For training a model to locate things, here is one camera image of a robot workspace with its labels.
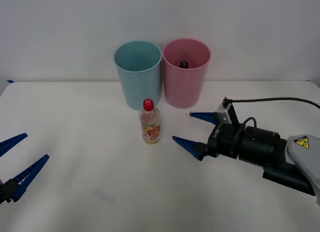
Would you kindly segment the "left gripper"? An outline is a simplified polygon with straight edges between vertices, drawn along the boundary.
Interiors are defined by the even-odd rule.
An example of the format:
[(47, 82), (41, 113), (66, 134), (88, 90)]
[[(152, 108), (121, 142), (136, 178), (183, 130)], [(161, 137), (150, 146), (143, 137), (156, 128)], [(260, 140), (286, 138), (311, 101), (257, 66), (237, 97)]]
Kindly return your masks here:
[[(0, 142), (0, 157), (11, 150), (19, 142), (24, 140), (28, 135), (22, 133), (12, 138)], [(41, 169), (44, 167), (50, 156), (45, 154), (42, 158), (32, 164), (30, 167), (3, 183), (0, 181), (0, 204), (7, 201), (17, 202), (27, 191), (28, 186), (35, 179)]]

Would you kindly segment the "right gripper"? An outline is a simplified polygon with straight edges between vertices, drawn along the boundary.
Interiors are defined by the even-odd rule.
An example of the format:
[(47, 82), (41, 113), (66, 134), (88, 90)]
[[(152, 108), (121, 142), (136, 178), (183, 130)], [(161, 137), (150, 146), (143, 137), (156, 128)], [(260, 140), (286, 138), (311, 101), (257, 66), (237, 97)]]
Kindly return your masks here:
[(208, 138), (207, 145), (202, 142), (172, 136), (172, 139), (179, 146), (189, 152), (198, 161), (202, 161), (205, 156), (217, 158), (219, 155), (222, 155), (233, 159), (238, 158), (244, 129), (237, 133), (237, 130), (231, 124), (218, 124), (216, 112), (190, 112), (189, 115), (192, 118), (206, 121), (216, 126)]

